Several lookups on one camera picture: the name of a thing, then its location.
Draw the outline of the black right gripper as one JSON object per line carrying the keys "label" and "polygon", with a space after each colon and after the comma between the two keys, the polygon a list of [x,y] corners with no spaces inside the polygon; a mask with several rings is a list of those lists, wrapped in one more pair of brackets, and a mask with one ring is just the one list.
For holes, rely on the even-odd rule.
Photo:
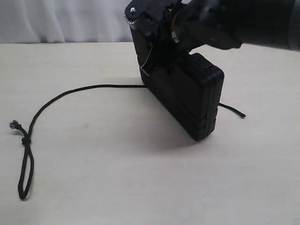
{"label": "black right gripper", "polygon": [[239,49],[235,14],[228,0],[161,0],[157,13],[157,65],[171,62],[191,50],[208,45],[221,50]]}

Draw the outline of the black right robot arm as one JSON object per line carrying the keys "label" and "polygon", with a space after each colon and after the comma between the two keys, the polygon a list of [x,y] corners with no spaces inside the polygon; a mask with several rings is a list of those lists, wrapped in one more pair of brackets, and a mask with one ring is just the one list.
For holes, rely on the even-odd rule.
{"label": "black right robot arm", "polygon": [[243,44],[300,50],[298,0],[192,0],[176,10],[158,41],[157,64],[170,63],[207,45],[220,50]]}

